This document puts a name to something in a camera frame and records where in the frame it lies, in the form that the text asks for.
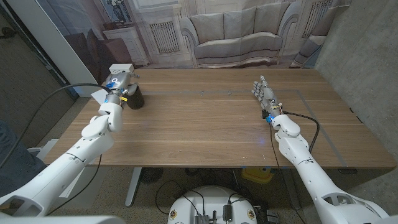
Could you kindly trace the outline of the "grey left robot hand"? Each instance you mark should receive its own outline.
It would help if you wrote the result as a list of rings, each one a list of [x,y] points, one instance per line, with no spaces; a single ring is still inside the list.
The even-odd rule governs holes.
[[[131,83],[130,73],[121,72],[111,74],[105,82],[105,87],[110,92],[106,95],[104,102],[122,105],[123,103],[132,103],[132,96],[137,91],[138,84]]]

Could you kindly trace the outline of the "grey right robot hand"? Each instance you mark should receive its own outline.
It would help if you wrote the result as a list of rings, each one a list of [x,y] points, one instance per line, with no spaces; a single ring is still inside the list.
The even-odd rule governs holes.
[[[276,116],[282,114],[282,103],[277,101],[272,89],[263,75],[261,81],[255,81],[251,93],[259,100],[262,108],[262,117],[272,121]]]

